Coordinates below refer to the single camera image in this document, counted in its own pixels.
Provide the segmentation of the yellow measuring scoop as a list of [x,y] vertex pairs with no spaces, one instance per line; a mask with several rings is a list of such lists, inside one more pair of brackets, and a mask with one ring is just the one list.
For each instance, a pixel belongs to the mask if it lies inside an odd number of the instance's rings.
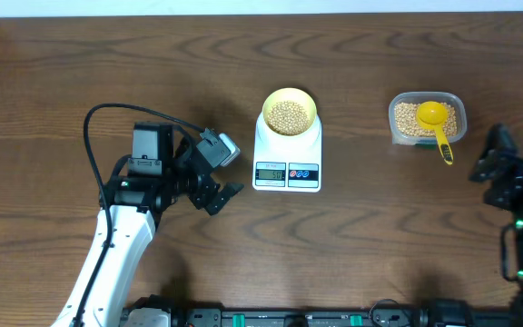
[[433,101],[420,104],[416,112],[418,125],[435,134],[435,139],[443,161],[447,165],[453,165],[453,152],[443,130],[443,126],[447,122],[448,117],[449,112],[447,108],[443,104]]

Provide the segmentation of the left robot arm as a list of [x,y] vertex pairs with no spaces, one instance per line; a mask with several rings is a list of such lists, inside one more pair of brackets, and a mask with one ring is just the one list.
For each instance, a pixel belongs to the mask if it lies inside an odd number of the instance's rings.
[[220,185],[212,172],[240,153],[227,134],[205,129],[195,141],[178,124],[138,123],[133,150],[101,188],[91,249],[57,326],[119,326],[138,263],[164,211],[187,196],[217,214],[241,189]]

